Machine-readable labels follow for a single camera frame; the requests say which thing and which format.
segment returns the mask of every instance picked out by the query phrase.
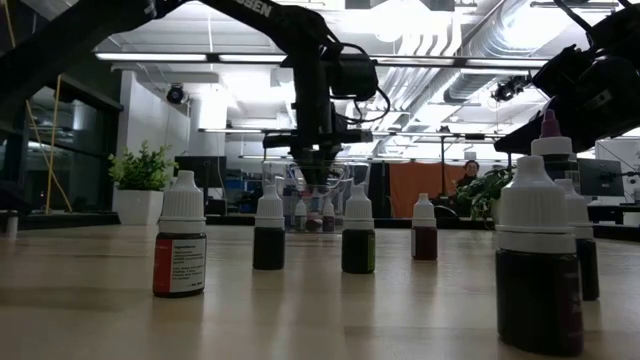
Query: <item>robotic arm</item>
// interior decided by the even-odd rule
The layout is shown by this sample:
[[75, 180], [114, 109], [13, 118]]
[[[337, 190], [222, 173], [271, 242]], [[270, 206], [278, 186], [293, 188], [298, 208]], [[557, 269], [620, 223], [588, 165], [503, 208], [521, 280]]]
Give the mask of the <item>robotic arm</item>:
[[[108, 36], [163, 18], [188, 1], [78, 1], [0, 58], [0, 114], [13, 114], [47, 81]], [[289, 134], [266, 136], [264, 147], [290, 147], [298, 165], [304, 166], [307, 184], [324, 184], [328, 170], [320, 165], [331, 163], [342, 143], [371, 141], [370, 132], [347, 129], [347, 123], [362, 120], [337, 114], [331, 99], [366, 101], [380, 91], [375, 62], [362, 48], [340, 43], [322, 16], [306, 8], [271, 0], [201, 2], [264, 33], [288, 55], [282, 66], [293, 69], [298, 126]], [[360, 53], [343, 54], [345, 47]]]

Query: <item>security camera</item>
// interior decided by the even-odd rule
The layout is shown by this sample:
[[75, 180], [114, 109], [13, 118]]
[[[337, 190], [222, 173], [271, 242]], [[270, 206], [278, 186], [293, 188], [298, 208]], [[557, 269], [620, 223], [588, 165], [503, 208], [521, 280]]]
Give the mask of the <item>security camera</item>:
[[184, 92], [182, 87], [182, 84], [171, 84], [171, 89], [167, 92], [167, 101], [175, 105], [182, 105], [187, 102], [189, 95]]

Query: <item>green plant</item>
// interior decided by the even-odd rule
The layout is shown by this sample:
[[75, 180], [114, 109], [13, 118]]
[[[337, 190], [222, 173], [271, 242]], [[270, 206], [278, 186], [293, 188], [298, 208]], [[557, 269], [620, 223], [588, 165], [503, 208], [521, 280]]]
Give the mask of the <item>green plant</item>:
[[458, 189], [458, 202], [471, 206], [471, 219], [486, 220], [491, 216], [491, 202], [500, 199], [500, 192], [513, 179], [509, 168], [488, 171], [471, 184]]
[[119, 190], [160, 191], [169, 181], [167, 168], [177, 167], [173, 160], [165, 159], [165, 153], [171, 146], [161, 146], [158, 151], [149, 152], [149, 143], [144, 141], [135, 156], [124, 149], [121, 157], [109, 156], [111, 168], [109, 175]]

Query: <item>red label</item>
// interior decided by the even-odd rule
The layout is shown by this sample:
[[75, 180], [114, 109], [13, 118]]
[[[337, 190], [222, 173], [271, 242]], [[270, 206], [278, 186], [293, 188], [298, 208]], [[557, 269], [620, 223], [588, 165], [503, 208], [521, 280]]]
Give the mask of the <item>red label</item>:
[[153, 264], [153, 292], [168, 293], [171, 291], [172, 251], [172, 240], [156, 240]]

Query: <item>desk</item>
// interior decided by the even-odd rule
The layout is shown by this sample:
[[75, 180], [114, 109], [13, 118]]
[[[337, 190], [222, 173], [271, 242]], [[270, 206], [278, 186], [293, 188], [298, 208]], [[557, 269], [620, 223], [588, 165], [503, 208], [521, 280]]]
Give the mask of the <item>desk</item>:
[[593, 223], [600, 221], [615, 221], [616, 224], [624, 223], [624, 213], [640, 212], [638, 205], [589, 205], [589, 220]]
[[[287, 235], [283, 271], [251, 269], [252, 227], [207, 227], [203, 296], [151, 295], [156, 227], [37, 230], [0, 241], [0, 349], [21, 360], [546, 360], [496, 335], [493, 233], [376, 230], [376, 272], [340, 271], [340, 237]], [[640, 246], [598, 241], [602, 296], [584, 359], [640, 354]]]

